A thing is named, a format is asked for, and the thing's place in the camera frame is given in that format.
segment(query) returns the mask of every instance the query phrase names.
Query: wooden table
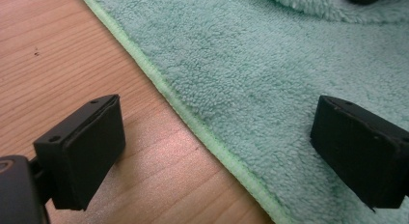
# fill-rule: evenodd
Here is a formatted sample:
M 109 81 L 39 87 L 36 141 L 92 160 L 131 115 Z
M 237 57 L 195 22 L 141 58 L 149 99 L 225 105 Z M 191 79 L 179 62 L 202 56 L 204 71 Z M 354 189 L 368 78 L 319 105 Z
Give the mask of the wooden table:
M 258 203 L 190 132 L 82 0 L 0 0 L 0 155 L 92 98 L 122 97 L 126 149 L 87 211 L 52 223 L 264 223 Z

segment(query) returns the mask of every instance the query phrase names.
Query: screw hole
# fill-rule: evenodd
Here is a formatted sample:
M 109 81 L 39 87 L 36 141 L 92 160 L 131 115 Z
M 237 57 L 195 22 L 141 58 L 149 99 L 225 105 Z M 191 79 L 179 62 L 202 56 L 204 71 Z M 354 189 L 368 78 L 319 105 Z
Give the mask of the screw hole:
M 61 139 L 61 136 L 56 135 L 56 136 L 51 137 L 48 141 L 52 143 L 52 142 L 55 142 L 55 141 L 57 141 L 59 139 Z

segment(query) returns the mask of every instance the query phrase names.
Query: green fabric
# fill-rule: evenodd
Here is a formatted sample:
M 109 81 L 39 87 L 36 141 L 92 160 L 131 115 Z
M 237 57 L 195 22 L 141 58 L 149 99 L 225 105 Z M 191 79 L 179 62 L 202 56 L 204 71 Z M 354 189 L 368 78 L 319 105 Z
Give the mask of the green fabric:
M 364 25 L 274 0 L 85 1 L 275 222 L 408 221 L 407 200 L 372 212 L 309 143 L 319 95 L 409 128 L 409 23 L 395 13 Z
M 379 0 L 357 6 L 347 0 L 277 0 L 305 14 L 351 23 L 408 22 L 409 0 Z

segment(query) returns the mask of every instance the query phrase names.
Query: fleece towel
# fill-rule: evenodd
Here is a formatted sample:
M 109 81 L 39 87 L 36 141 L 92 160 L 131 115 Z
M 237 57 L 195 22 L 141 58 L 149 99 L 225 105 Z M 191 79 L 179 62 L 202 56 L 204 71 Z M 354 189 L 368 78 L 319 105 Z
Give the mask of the fleece towel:
M 309 141 L 320 95 L 409 129 L 409 0 L 85 1 L 275 222 L 408 222 L 407 199 L 371 211 Z

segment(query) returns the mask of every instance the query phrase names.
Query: mint green towel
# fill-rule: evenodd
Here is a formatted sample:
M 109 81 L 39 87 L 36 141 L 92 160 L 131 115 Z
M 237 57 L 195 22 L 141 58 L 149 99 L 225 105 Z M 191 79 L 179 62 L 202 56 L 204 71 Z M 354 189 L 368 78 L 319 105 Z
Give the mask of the mint green towel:
M 409 0 L 85 1 L 275 222 L 408 222 L 407 199 L 372 212 L 309 135 L 319 95 L 409 129 Z

